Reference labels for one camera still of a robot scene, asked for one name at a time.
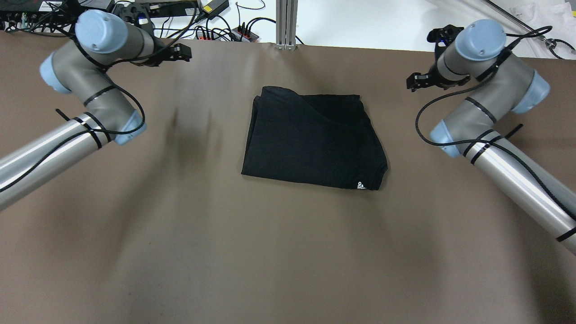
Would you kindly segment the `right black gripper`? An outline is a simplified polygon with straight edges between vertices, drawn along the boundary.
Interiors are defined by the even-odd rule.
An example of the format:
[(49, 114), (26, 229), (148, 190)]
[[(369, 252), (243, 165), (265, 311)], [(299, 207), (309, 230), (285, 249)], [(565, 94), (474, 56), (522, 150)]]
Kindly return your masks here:
[(406, 78), (406, 88), (411, 92), (415, 92), (419, 89), (428, 88), (430, 86), (437, 86), (443, 90), (448, 90), (449, 88), (455, 86), (464, 86), (470, 81), (471, 76), (469, 75), (457, 75), (456, 80), (449, 80), (440, 72), (438, 68), (431, 67), (428, 73), (422, 74), (420, 72), (414, 72)]

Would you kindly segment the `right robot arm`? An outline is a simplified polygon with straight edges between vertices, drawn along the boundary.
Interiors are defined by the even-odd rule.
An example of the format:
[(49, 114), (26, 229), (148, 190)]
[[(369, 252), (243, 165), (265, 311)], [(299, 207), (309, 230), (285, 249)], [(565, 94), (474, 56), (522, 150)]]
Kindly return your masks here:
[(435, 62), (425, 74), (414, 72), (407, 78), (411, 91), (436, 86), (443, 90), (464, 86), (467, 90), (445, 94), (431, 101), (466, 95), (463, 102), (425, 136), (420, 117), (415, 129), (428, 145), (438, 146), (451, 157), (463, 156), (481, 170), (496, 186), (564, 248), (576, 252), (575, 194), (553, 175), (510, 142), (510, 135), (495, 130), (495, 124), (508, 113), (526, 113), (541, 103), (550, 86), (537, 70), (513, 54), (520, 41), (541, 36), (551, 27), (541, 27), (522, 35), (509, 35), (494, 20), (478, 20), (466, 27), (431, 30), (427, 40), (435, 45)]

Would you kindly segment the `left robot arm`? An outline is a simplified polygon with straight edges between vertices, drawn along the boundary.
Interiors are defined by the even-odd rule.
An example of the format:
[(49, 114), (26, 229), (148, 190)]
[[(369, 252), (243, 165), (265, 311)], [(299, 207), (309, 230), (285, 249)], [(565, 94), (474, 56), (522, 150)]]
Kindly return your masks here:
[(109, 68), (124, 62), (157, 67), (193, 57), (189, 46), (166, 44), (101, 10), (83, 12), (73, 31), (41, 64), (40, 75), (56, 92), (74, 95), (84, 112), (1, 159), (3, 211), (108, 143), (124, 145), (146, 131), (143, 106), (109, 78)]

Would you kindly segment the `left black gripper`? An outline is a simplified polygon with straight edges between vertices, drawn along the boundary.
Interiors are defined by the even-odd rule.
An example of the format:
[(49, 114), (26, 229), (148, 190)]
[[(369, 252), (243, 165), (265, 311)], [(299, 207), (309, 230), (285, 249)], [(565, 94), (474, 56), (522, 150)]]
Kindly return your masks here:
[(167, 45), (162, 41), (155, 40), (152, 56), (148, 59), (149, 67), (158, 67), (165, 61), (189, 62), (193, 57), (191, 48), (187, 45)]

